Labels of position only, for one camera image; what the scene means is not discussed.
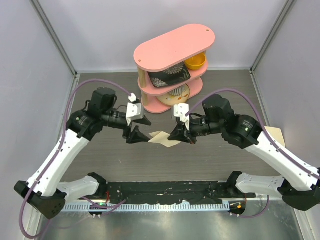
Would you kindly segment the pink envelope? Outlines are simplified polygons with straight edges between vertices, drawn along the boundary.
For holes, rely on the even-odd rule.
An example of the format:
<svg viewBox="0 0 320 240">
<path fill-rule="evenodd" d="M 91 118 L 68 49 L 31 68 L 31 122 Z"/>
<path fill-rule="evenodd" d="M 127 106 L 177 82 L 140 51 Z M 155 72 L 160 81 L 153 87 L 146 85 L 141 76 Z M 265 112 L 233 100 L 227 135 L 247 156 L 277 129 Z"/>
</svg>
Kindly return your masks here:
<svg viewBox="0 0 320 240">
<path fill-rule="evenodd" d="M 265 129 L 268 131 L 269 135 L 280 145 L 286 147 L 285 139 L 282 133 L 282 130 L 277 127 L 265 126 Z"/>
</svg>

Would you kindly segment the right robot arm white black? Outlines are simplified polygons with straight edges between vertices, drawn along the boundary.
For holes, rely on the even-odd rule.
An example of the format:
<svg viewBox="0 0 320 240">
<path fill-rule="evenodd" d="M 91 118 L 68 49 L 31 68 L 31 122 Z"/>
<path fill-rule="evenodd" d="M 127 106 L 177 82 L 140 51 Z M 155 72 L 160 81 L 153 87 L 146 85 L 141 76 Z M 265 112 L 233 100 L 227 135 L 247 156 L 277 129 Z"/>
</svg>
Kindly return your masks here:
<svg viewBox="0 0 320 240">
<path fill-rule="evenodd" d="M 279 173 L 279 176 L 258 176 L 234 171 L 225 186 L 230 197 L 267 195 L 281 198 L 300 211 L 320 203 L 318 168 L 290 152 L 253 117 L 236 114 L 226 98 L 214 94 L 202 102 L 202 107 L 204 115 L 189 113 L 186 103 L 175 104 L 172 111 L 177 126 L 168 140 L 193 145 L 198 137 L 221 134 L 227 143 L 255 155 Z"/>
</svg>

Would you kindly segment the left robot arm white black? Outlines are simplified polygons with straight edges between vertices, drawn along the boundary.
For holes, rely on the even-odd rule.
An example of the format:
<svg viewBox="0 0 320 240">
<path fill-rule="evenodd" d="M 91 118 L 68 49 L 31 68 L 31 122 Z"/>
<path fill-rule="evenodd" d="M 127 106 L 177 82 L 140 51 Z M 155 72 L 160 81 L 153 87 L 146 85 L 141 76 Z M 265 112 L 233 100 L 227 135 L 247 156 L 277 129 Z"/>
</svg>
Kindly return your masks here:
<svg viewBox="0 0 320 240">
<path fill-rule="evenodd" d="M 95 90 L 86 107 L 70 115 L 65 132 L 37 172 L 15 184 L 14 190 L 48 220 L 55 218 L 67 203 L 87 196 L 100 200 L 106 195 L 107 181 L 94 172 L 73 182 L 61 181 L 76 156 L 104 127 L 122 130 L 127 144 L 150 140 L 138 126 L 133 126 L 152 124 L 140 100 L 130 96 L 126 112 L 121 112 L 114 107 L 117 99 L 111 88 Z"/>
</svg>

